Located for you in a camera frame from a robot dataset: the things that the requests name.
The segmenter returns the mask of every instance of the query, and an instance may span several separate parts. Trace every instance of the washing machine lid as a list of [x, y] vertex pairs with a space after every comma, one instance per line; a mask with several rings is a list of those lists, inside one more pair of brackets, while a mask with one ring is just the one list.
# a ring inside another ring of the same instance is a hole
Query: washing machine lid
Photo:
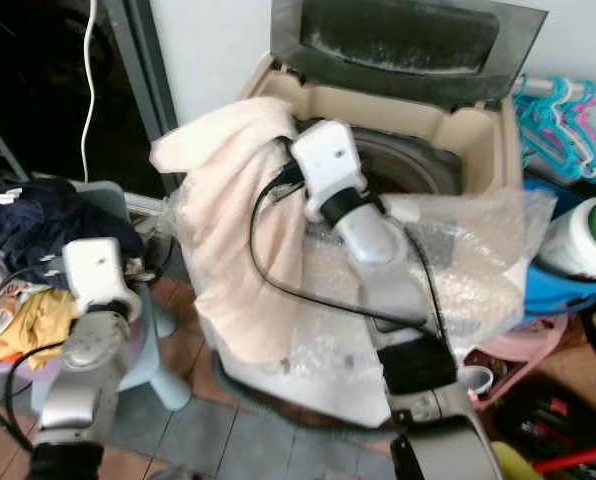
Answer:
[[490, 0], [273, 0], [306, 81], [453, 107], [508, 95], [547, 12]]

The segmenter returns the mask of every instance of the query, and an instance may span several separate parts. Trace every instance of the navy clothing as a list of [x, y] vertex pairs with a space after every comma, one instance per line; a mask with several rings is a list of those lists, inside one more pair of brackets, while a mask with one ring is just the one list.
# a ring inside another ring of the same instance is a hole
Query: navy clothing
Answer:
[[[0, 205], [0, 251], [13, 272], [32, 265], [48, 254], [62, 255], [62, 247], [79, 238], [115, 237], [124, 258], [141, 257], [145, 245], [123, 219], [87, 203], [62, 179], [32, 180], [0, 188], [22, 193], [10, 205]], [[46, 278], [37, 273], [30, 281], [67, 288], [64, 276]]]

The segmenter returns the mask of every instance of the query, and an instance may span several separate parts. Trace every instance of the pink towel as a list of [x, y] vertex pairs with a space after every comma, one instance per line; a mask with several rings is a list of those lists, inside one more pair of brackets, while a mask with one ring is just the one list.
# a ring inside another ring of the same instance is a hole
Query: pink towel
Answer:
[[[178, 240], [198, 290], [195, 306], [232, 353], [250, 363], [287, 357], [298, 302], [263, 284], [248, 252], [259, 192], [286, 162], [278, 136], [294, 138], [292, 107], [273, 98], [241, 101], [200, 117], [153, 145], [161, 173], [186, 172], [172, 201]], [[303, 196], [266, 205], [256, 250], [270, 274], [300, 287]]]

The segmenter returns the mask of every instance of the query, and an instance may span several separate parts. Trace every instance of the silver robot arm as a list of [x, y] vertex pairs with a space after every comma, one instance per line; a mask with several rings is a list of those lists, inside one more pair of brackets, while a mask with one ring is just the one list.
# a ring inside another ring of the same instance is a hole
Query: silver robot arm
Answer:
[[322, 121], [291, 145], [309, 192], [306, 215], [343, 239], [361, 283], [363, 307], [418, 320], [422, 329], [366, 318], [383, 365], [393, 420], [403, 434], [391, 445], [401, 480], [500, 480], [500, 468], [427, 295], [410, 273], [404, 231], [368, 200], [349, 126]]
[[80, 317], [62, 347], [34, 438], [30, 480], [95, 479], [113, 422], [117, 389], [127, 373], [129, 323], [140, 298], [122, 275], [117, 241], [76, 240], [63, 249]]

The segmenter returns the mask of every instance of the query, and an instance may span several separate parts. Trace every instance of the washing machine drum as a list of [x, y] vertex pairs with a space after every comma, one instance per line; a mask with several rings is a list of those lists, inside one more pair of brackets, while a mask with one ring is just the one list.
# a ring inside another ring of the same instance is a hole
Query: washing machine drum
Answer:
[[462, 161], [424, 140], [353, 128], [372, 193], [462, 193]]

